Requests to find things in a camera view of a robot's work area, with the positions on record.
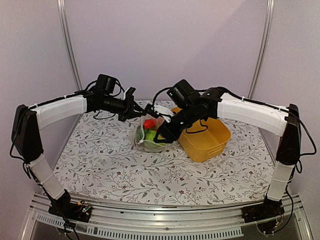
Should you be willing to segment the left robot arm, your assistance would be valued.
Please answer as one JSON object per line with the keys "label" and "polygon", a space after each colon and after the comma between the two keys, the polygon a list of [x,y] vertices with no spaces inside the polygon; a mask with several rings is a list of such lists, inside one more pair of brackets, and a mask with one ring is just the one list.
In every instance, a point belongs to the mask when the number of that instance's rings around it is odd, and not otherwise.
{"label": "left robot arm", "polygon": [[146,111],[134,100],[134,87],[127,90],[121,88],[123,98],[119,98],[113,93],[116,86],[121,86],[117,78],[100,74],[83,90],[32,106],[21,104],[16,108],[10,148],[17,150],[19,155],[16,158],[22,160],[25,173],[34,179],[50,200],[48,212],[65,221],[89,222],[92,207],[84,201],[71,201],[70,194],[58,181],[45,158],[40,131],[68,117],[96,111],[117,115],[121,122],[146,115]]}

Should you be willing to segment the clear zip top bag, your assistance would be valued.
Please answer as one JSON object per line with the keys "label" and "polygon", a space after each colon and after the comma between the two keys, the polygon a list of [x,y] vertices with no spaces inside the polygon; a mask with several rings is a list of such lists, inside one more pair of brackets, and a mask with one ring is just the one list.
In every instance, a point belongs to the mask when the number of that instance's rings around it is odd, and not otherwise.
{"label": "clear zip top bag", "polygon": [[158,144],[153,141],[154,136],[156,134],[155,130],[144,130],[143,123],[146,119],[156,119],[159,122],[169,123],[170,118],[168,117],[158,117],[155,118],[149,114],[142,116],[139,120],[138,125],[134,128],[134,130],[130,134],[130,140],[132,144],[141,152],[147,153],[159,153],[165,150],[169,144]]}

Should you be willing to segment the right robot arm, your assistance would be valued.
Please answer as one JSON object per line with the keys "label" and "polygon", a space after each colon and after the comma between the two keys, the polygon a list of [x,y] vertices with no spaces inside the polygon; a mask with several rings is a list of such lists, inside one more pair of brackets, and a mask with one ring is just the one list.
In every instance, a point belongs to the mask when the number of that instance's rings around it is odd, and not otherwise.
{"label": "right robot arm", "polygon": [[306,126],[300,119],[299,108],[295,104],[277,106],[241,97],[222,86],[196,90],[185,79],[164,90],[180,111],[173,113],[155,103],[148,107],[155,118],[164,118],[154,137],[156,143],[171,144],[195,122],[209,118],[240,121],[280,138],[274,171],[263,203],[243,207],[241,212],[245,223],[256,222],[258,230],[265,236],[284,229],[290,220],[283,222],[282,197],[289,193],[294,174],[302,172],[301,130]]}

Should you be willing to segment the orange toy carrot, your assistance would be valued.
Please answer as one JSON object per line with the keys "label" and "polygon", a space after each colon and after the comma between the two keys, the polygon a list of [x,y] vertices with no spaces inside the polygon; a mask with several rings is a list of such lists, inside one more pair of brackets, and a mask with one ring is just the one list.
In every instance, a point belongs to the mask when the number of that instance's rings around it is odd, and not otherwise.
{"label": "orange toy carrot", "polygon": [[157,129],[161,126],[162,122],[157,121],[156,119],[145,119],[143,122],[143,129],[144,130],[152,130],[157,131]]}

